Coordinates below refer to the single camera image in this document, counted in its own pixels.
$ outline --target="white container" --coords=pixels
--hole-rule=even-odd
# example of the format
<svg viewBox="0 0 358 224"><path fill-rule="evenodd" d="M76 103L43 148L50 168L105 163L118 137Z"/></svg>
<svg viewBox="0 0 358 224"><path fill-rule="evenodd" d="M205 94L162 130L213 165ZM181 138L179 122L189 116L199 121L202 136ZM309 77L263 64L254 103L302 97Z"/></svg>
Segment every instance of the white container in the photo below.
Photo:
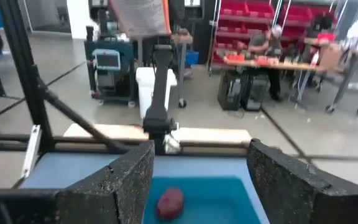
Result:
<svg viewBox="0 0 358 224"><path fill-rule="evenodd" d="M136 81L139 86L139 107L140 117L143 119L146 115L147 109L152 104L152 97L154 92L155 75L153 68L142 67L136 70ZM165 92L165 109L168 110L169 94L171 86L176 86L177 79L172 69L168 69L167 89Z"/></svg>

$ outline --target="concrete floor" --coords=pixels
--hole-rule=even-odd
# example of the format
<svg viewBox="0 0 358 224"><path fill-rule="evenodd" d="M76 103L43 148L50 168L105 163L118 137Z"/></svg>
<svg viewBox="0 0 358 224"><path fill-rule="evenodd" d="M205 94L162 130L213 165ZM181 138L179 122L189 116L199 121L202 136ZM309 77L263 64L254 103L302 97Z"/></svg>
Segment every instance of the concrete floor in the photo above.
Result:
<svg viewBox="0 0 358 224"><path fill-rule="evenodd" d="M82 41L62 36L32 35L30 43L44 82L53 82L50 89L84 118L101 124L141 122L138 108L100 106L91 100L86 66L82 64L85 61ZM73 68L71 73L55 80ZM336 93L336 88L330 84L320 94L306 94L305 100L313 105L308 111L294 109L293 104L288 102L278 105L267 100L266 112L290 136L295 143L293 147L262 112L243 114L222 111L216 100L219 77L208 77L203 67L195 68L194 73L194 79L186 81L184 86L187 108L178 108L176 88L170 96L168 113L181 126L246 129L264 144L279 147L291 156L305 156L320 169L358 184L358 117L355 116L358 96L346 96L333 115L324 112L324 107ZM10 56L0 57L0 76L8 96L23 97ZM15 102L0 98L0 111ZM53 133L62 135L72 122L46 105ZM31 126L25 102L0 116L2 133L28 133ZM0 187L11 187L19 178L23 158L23 153L0 152Z"/></svg>

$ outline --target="blue tray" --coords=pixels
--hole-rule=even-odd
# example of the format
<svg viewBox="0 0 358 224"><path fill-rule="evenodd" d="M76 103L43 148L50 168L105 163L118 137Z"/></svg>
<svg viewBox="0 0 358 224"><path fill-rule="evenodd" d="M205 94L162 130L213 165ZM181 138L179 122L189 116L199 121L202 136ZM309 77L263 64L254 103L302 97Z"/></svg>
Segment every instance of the blue tray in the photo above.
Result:
<svg viewBox="0 0 358 224"><path fill-rule="evenodd" d="M164 222L158 219L155 208L169 187L182 190L185 206L179 218ZM260 224L243 183L235 177L154 177L144 224L158 223Z"/></svg>

